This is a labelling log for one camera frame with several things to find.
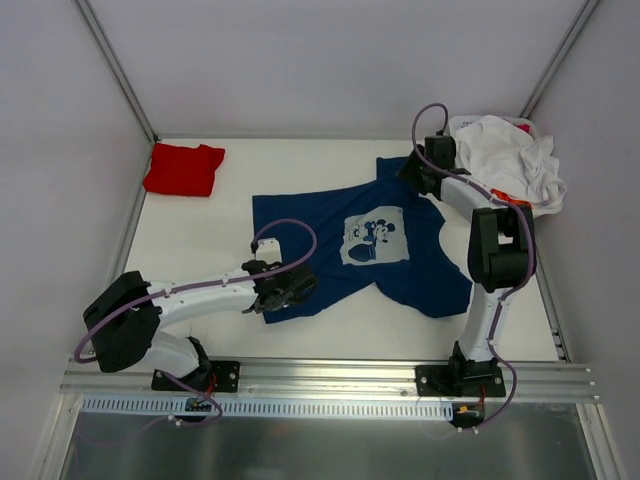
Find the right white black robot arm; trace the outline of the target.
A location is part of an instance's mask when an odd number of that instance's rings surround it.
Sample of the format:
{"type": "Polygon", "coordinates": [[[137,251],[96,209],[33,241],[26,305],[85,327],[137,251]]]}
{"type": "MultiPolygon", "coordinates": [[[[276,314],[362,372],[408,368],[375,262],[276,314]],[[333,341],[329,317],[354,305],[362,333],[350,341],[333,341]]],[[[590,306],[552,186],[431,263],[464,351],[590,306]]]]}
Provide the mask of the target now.
{"type": "Polygon", "coordinates": [[[449,205],[470,224],[467,268],[474,283],[466,326],[445,365],[415,369],[418,394],[506,395],[496,351],[515,293],[535,272],[532,211],[492,196],[455,166],[454,139],[440,131],[415,144],[398,172],[423,195],[449,205]]]}

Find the blue mickey t shirt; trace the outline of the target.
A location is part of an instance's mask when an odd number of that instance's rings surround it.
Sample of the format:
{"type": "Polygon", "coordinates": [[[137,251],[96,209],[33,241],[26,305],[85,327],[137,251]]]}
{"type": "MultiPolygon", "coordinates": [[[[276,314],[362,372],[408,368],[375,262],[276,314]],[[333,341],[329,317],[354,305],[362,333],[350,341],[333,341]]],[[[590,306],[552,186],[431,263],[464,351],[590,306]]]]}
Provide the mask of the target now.
{"type": "Polygon", "coordinates": [[[284,262],[316,248],[308,261],[315,291],[265,313],[266,323],[314,316],[371,284],[427,317],[467,311],[472,284],[441,248],[438,208],[398,177],[405,161],[377,159],[375,180],[357,186],[253,197],[254,228],[269,229],[284,262]]]}

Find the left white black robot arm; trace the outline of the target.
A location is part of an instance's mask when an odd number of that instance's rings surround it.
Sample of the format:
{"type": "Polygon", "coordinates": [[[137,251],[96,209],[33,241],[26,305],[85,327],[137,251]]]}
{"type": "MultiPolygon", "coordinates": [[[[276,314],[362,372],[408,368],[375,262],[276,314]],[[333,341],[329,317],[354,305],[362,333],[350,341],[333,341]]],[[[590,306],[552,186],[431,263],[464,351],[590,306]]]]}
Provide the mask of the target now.
{"type": "Polygon", "coordinates": [[[155,391],[211,391],[221,381],[202,343],[167,327],[220,312],[267,315],[310,298],[317,279],[308,263],[250,260],[225,274],[187,283],[151,282],[121,274],[85,310],[91,361],[112,374],[136,365],[153,370],[155,391]]]}

